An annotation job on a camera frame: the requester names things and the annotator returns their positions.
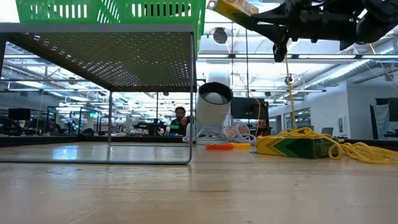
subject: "green plastic basket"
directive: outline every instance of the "green plastic basket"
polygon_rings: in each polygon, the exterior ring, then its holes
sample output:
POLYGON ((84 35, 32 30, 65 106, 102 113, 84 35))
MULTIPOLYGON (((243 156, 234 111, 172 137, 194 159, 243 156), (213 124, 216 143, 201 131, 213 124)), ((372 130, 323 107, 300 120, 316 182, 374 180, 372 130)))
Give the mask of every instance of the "green plastic basket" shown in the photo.
POLYGON ((21 23, 194 24, 198 55, 206 0, 16 0, 21 23))

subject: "wooden table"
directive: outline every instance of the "wooden table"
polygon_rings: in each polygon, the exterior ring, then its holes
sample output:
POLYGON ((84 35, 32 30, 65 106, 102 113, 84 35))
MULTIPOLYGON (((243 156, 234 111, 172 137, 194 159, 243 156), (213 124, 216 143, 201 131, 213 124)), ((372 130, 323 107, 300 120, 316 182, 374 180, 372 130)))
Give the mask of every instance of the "wooden table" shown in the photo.
MULTIPOLYGON (((194 150, 189 166, 0 164, 2 224, 396 223, 398 167, 194 150)), ((158 159, 186 149, 79 142, 0 156, 158 159)))

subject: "yellow label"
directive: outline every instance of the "yellow label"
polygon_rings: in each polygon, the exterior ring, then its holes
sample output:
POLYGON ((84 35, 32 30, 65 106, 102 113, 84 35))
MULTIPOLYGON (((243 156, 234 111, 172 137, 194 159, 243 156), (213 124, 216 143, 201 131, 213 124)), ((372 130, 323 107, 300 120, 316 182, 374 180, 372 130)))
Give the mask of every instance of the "yellow label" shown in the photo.
POLYGON ((250 5, 245 0, 218 0, 213 10, 231 20, 234 19, 232 13, 243 12, 248 16, 259 13, 257 7, 250 5))

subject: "ceiling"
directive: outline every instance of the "ceiling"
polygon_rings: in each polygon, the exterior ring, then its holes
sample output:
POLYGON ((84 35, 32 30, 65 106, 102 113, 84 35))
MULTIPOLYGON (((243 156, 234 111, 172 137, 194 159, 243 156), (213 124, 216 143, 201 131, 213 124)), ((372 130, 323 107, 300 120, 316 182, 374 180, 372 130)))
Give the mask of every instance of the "ceiling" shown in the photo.
MULTIPOLYGON (((250 0, 250 3, 260 10, 266 11, 279 5, 279 0, 250 0)), ((0 22, 19 22, 15 4, 10 1, 2 3, 0 10, 0 22)), ((395 29, 384 39, 375 45, 383 44, 395 37, 395 29)), ((272 88, 286 89, 285 77, 287 73, 286 63, 274 63, 264 59, 264 54, 272 54, 273 43, 267 38, 232 23, 229 19, 211 11, 206 10, 205 34, 201 37, 199 59, 197 62, 198 79, 205 80, 213 70, 222 70, 232 76, 232 89, 243 89, 249 86, 250 89, 272 88), (213 40, 213 32, 217 27, 225 29, 228 40, 226 44, 220 45, 213 40), (246 63, 246 54, 252 57, 246 63), (226 56, 224 59, 211 58, 209 55, 226 56), (228 58, 227 55, 243 55, 239 60, 228 58)), ((319 40, 316 44, 309 40, 298 40, 288 43, 289 54, 361 54, 370 50, 368 45, 356 45, 342 52, 339 52, 339 43, 336 41, 319 40)), ((29 54, 18 46, 7 44, 6 54, 29 54)), ((316 78, 321 71, 331 69, 341 63, 351 63, 332 60, 292 60, 288 64, 289 73, 296 80, 309 80, 316 78)), ((35 79, 35 80, 82 80, 81 77, 51 64, 41 58, 9 58, 5 59, 2 79, 35 79)), ((107 109, 106 99, 109 93, 100 86, 91 82, 11 82, 8 88, 41 88, 41 89, 92 89, 93 91, 53 91, 49 92, 60 99, 67 99, 71 102, 97 102, 94 106, 104 113, 107 109)), ((164 121, 170 121, 174 117, 174 108, 177 106, 189 107, 189 93, 115 93, 114 98, 117 110, 133 110, 133 119, 148 120, 155 118, 156 99, 158 104, 159 117, 164 121)), ((264 93, 254 93, 256 97, 265 98, 264 93)), ((280 94, 273 94, 268 97, 270 101, 280 99, 280 94)))

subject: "box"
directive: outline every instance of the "box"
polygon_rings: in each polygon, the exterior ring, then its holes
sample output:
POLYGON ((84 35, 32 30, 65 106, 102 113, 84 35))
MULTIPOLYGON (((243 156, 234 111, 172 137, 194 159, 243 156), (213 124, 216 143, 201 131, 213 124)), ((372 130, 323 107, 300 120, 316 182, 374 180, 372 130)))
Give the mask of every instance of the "box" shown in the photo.
MULTIPOLYGON (((287 156, 304 159, 329 157, 329 147, 333 143, 322 138, 282 138, 266 137, 257 139, 257 153, 275 156, 287 156)), ((332 152, 338 155, 337 148, 332 152)))
POLYGON ((245 0, 218 0, 212 10, 247 29, 257 24, 251 15, 258 14, 259 9, 245 0))

